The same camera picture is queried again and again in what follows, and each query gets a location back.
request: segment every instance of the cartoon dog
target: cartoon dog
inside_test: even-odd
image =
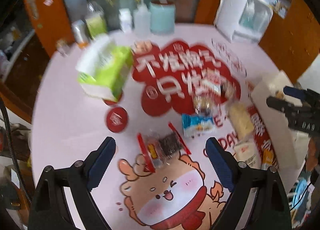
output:
[[[207,194],[205,174],[188,155],[175,155],[155,173],[141,154],[133,166],[121,159],[118,167],[127,180],[120,191],[130,217],[153,230],[208,230],[225,205],[219,202],[221,184],[215,182]]]

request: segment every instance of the red circle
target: red circle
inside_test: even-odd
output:
[[[122,95],[123,95],[123,91],[121,92],[119,100],[117,102],[112,102],[112,101],[108,101],[108,100],[105,100],[105,99],[102,99],[102,100],[104,101],[104,103],[106,105],[112,106],[112,105],[118,104],[121,101]]]
[[[107,113],[106,125],[114,133],[124,130],[128,124],[128,114],[122,107],[115,107]]]

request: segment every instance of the cartoon dog face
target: cartoon dog face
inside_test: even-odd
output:
[[[121,159],[119,170],[127,181],[120,186],[130,217],[139,224],[154,225],[184,208],[204,186],[204,173],[188,155],[176,155],[170,164],[155,173],[145,170],[145,159],[138,155],[133,167]]]

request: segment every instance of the black cable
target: black cable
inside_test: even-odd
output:
[[[19,165],[18,165],[18,161],[16,158],[16,154],[13,149],[10,122],[9,122],[9,117],[8,117],[8,113],[7,113],[7,108],[5,107],[4,102],[1,97],[0,97],[0,110],[2,112],[2,117],[4,120],[4,126],[5,126],[5,130],[6,130],[6,134],[7,134],[8,145],[9,145],[10,154],[11,154],[11,158],[12,158],[12,162],[13,162],[13,167],[17,173],[17,176],[18,176],[18,179],[20,182],[20,186],[22,187],[22,190],[24,191],[29,203],[31,204],[31,198],[27,192],[26,185],[24,184],[24,181],[22,179],[21,172],[20,172]]]
[[[309,185],[307,186],[307,188],[306,188],[305,191],[303,192],[302,197],[299,199],[299,201],[297,202],[297,204],[295,204],[295,205],[290,209],[290,211],[291,211],[292,209],[294,209],[294,208],[296,207],[296,205],[298,205],[298,204],[300,203],[300,201],[304,198],[304,194],[306,193],[306,191],[308,190],[308,188],[310,187],[310,185],[311,185],[311,182],[309,183]]]

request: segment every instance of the pink cheek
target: pink cheek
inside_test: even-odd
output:
[[[182,179],[181,179],[182,188],[185,191],[197,190],[196,188],[198,188],[199,186],[198,182],[199,182],[199,177],[197,177],[194,174],[184,175],[182,176]]]
[[[159,202],[157,201],[153,201],[151,203],[149,203],[148,205],[145,205],[143,207],[143,212],[142,214],[144,216],[157,216],[157,215],[160,215],[162,214],[162,211],[163,211],[163,206],[162,204],[160,204]]]

